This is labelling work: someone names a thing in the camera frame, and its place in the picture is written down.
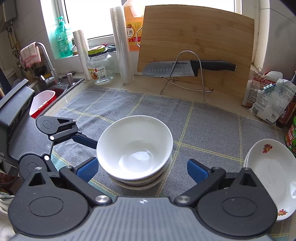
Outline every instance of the glass jar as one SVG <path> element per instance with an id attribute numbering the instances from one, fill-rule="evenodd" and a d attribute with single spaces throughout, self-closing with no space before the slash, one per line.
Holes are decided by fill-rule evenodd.
<path id="1" fill-rule="evenodd" d="M 97 46 L 88 51 L 89 60 L 86 66 L 96 85 L 109 83 L 114 74 L 114 58 L 105 46 Z"/>

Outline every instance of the stack of plates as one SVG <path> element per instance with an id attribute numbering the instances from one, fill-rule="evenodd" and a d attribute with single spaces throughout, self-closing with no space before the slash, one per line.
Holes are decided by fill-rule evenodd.
<path id="1" fill-rule="evenodd" d="M 145 115 L 120 119 L 101 135 L 97 157 L 118 186 L 146 190 L 161 182 L 172 165 L 173 137 L 160 120 Z"/>
<path id="2" fill-rule="evenodd" d="M 296 159 L 290 150 L 273 139 L 263 139 L 249 150 L 244 167 L 253 170 L 278 209 L 277 221 L 296 210 Z"/>

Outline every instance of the gray ribbed panel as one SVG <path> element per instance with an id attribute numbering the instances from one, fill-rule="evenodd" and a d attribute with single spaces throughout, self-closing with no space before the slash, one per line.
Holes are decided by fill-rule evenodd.
<path id="1" fill-rule="evenodd" d="M 52 141 L 37 128 L 36 120 L 27 113 L 11 140 L 9 155 L 16 160 L 29 153 L 50 156 L 51 149 Z"/>
<path id="2" fill-rule="evenodd" d="M 106 207 L 94 208 L 89 219 L 75 231 L 45 241 L 226 241 L 210 232 L 193 211 L 177 207 L 168 198 L 119 197 Z M 37 241 L 17 235 L 11 241 Z M 265 235 L 252 239 L 271 241 Z"/>

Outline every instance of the window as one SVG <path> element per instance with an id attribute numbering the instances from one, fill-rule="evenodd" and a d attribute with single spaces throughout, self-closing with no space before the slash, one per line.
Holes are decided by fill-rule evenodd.
<path id="1" fill-rule="evenodd" d="M 235 12 L 237 0 L 140 0 L 144 5 L 184 4 L 218 8 Z M 87 39 L 113 35 L 110 8 L 121 6 L 121 0 L 58 0 L 63 15 L 73 29 L 82 29 Z"/>

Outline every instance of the red plastic container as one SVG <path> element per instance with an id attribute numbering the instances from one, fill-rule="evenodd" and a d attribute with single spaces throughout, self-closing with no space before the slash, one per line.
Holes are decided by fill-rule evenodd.
<path id="1" fill-rule="evenodd" d="M 56 99 L 55 91 L 46 90 L 38 95 L 36 95 L 33 99 L 30 116 L 36 118 L 47 106 L 49 106 Z"/>

